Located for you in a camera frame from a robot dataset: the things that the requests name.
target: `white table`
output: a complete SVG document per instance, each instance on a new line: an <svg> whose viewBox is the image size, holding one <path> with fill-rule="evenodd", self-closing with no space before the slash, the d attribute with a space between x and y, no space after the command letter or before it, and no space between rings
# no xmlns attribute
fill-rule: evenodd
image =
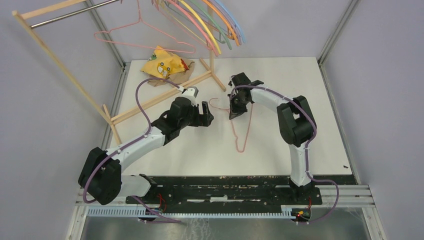
<svg viewBox="0 0 424 240"><path fill-rule="evenodd" d="M205 71L196 61L193 77ZM131 62L120 103L119 113L134 106L137 85L149 76L140 71L145 60ZM215 73L224 84L229 77L245 72L252 80L261 80L270 89L289 97L307 98L317 124L317 137L310 145L310 170L314 175L351 175L349 161L336 124L323 79L314 57L266 57L215 59ZM197 100L209 101L216 106L229 107L227 94L213 79L197 84ZM147 83L140 89L139 99L144 102L171 88L170 85L153 87ZM171 97L146 112L153 121L168 110ZM124 171L124 175L148 176L253 176L290 175L289 147L283 141L277 115L264 106L255 104L250 134L244 153L238 153L228 113L210 108L215 119L209 127L186 127L180 136L159 149L153 150ZM249 112L235 118L234 125L242 147L249 122ZM140 134L147 127L144 116L136 116L116 125L122 142Z"/></svg>

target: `wooden clothes rack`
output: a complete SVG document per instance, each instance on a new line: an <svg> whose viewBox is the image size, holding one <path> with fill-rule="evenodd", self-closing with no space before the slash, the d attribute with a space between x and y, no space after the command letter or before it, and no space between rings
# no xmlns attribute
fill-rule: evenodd
<svg viewBox="0 0 424 240"><path fill-rule="evenodd" d="M46 13L54 12L59 9L63 9L81 2L84 2L85 0L66 0L63 2L59 2L47 7L43 7L34 11L30 11L24 14L19 14L18 11L13 11L12 15L16 18L16 20L20 23L20 25L26 30L26 32L37 42L37 44L47 53L47 55L54 61L54 63L62 70L62 72L67 76L67 78L75 85L75 87L82 93L82 95L88 100L88 102L94 107L94 109L104 118L104 120L110 125L110 128L113 132L113 136L115 138L116 143L119 145L122 143L121 138L119 136L119 133L115 127L116 124L119 124L136 114L140 113L140 109L138 106L133 107L132 109L123 112L121 114L118 114L116 116L111 117L108 108L105 104L103 104L103 109L94 101L94 99L89 95L89 93L83 88L83 86L78 82L78 80L75 78L75 76L71 73L71 71L62 63L62 61L53 53L53 51L46 45L46 43L40 38L40 36L34 31L35 28L41 27L43 25L47 25L49 23L53 23L107 4L111 4L114 2L118 2L119 0L109 0L105 1L90 7L83 8L81 10L77 10L41 23L37 23L34 25L29 25L27 23L27 19L40 16ZM208 14L213 15L213 10L208 7L207 8ZM209 51L209 65L200 58L200 63L203 65L203 67L206 69L206 71L203 74L200 74L199 76L196 76L184 83L181 84L184 88L194 86L201 81L208 79L210 77L213 78L213 80L218 84L218 86L222 89L222 91L226 91L225 85L220 81L220 79L215 75L215 68L214 68L214 52L212 50ZM159 94L153 98L151 98L148 101L145 101L141 104L142 108L144 110L176 95L180 91L176 88L172 88L162 94Z"/></svg>

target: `gray wall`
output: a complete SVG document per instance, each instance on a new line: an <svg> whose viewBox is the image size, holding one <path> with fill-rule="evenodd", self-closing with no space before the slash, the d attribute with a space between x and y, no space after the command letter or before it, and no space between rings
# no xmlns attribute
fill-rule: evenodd
<svg viewBox="0 0 424 240"><path fill-rule="evenodd" d="M424 1L362 1L325 69L391 240L423 239Z"/></svg>
<svg viewBox="0 0 424 240"><path fill-rule="evenodd" d="M64 238L79 172L106 128L11 14L57 2L0 1L0 239ZM37 32L100 105L111 103L120 68L95 30L84 13Z"/></svg>
<svg viewBox="0 0 424 240"><path fill-rule="evenodd" d="M229 50L226 45L220 58L246 57L318 57L349 0L222 0L244 30L247 44ZM197 47L194 54L178 53L189 58L208 57L208 51L168 21L150 0L140 0L143 19L180 41ZM137 2L126 0L98 10L109 29L136 22ZM115 41L151 47L182 49L169 37L139 24L112 32ZM152 49L120 45L125 61L148 59Z"/></svg>

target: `yellow wire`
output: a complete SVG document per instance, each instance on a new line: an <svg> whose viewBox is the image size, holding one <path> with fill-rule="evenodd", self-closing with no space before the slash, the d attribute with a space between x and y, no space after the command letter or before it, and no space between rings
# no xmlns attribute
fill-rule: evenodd
<svg viewBox="0 0 424 240"><path fill-rule="evenodd" d="M193 10L192 7L190 7L185 1L179 0L180 3L182 3L199 21L199 23L203 26L204 30L209 35L210 40L212 40L213 44L215 45L216 49L218 50L218 54L221 54L221 48L218 45L217 41L214 38L214 35L212 35L211 31L209 31L209 28L206 26L205 22L200 18L200 16Z"/></svg>
<svg viewBox="0 0 424 240"><path fill-rule="evenodd" d="M201 38L200 36L198 36L189 27L187 27L186 25L184 25L184 23L182 23L180 20L178 20L178 18L176 18L170 11L168 11L168 9L164 5L165 5L164 2L161 2L160 3L160 6L162 7L162 9L165 10L169 15L171 15L171 17L173 17L173 19L175 19L179 24L181 24L185 29L187 29L194 36L196 36L200 41L202 41L202 43L207 44L206 41L203 40L203 38Z"/></svg>

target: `brown fabric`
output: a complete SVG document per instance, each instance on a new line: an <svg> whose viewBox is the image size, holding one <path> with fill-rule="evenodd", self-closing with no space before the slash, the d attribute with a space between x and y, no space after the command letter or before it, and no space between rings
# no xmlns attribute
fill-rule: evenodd
<svg viewBox="0 0 424 240"><path fill-rule="evenodd" d="M194 61L187 59L187 58L184 58L184 57L182 57L181 59L185 62L185 64L187 64L188 70L183 71L183 72L177 72L177 73L174 73L174 74L170 74L166 78L166 79L168 79L171 82L176 83L176 84L182 84L184 82L187 82L190 79L193 71L195 70L195 62ZM161 80L151 80L151 81L148 81L148 84L152 85L153 87L156 87L156 86L164 85L164 84L166 84L166 82L161 81Z"/></svg>

